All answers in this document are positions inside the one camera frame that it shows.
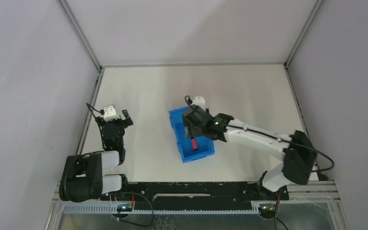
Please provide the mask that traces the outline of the red handled black screwdriver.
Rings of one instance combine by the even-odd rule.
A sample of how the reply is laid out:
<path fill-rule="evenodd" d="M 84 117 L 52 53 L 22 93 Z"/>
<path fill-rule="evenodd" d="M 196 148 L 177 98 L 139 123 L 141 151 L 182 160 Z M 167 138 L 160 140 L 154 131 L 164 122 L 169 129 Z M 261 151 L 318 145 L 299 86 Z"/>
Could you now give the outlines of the red handled black screwdriver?
<path fill-rule="evenodd" d="M 191 137 L 191 146 L 194 151 L 198 150 L 198 144 L 196 142 L 196 139 L 194 137 Z"/>

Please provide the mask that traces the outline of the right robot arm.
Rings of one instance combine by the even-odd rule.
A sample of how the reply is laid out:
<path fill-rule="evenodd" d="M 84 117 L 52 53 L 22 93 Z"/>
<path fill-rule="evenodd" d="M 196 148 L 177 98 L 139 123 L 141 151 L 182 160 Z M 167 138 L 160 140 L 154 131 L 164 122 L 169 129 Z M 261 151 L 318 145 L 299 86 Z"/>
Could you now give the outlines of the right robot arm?
<path fill-rule="evenodd" d="M 282 134 L 251 126 L 233 116 L 219 113 L 212 116 L 200 106 L 190 106 L 182 115 L 186 135 L 212 141 L 242 144 L 268 153 L 280 163 L 264 172 L 258 183 L 258 195 L 271 199 L 289 184 L 306 185 L 317 153 L 302 131 Z"/>

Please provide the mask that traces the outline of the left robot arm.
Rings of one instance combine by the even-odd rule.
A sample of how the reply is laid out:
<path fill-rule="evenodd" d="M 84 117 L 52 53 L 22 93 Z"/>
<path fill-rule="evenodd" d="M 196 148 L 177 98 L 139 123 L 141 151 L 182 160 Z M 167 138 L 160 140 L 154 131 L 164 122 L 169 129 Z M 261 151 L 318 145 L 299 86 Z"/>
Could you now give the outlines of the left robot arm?
<path fill-rule="evenodd" d="M 129 197 L 131 188 L 122 182 L 121 175 L 104 174 L 104 169 L 121 165 L 125 161 L 125 129 L 133 125 L 133 120 L 127 110 L 122 110 L 122 114 L 123 118 L 106 109 L 102 117 L 95 118 L 102 150 L 67 157 L 59 186 L 62 201 L 80 203 L 98 199 L 109 192 L 120 200 Z"/>

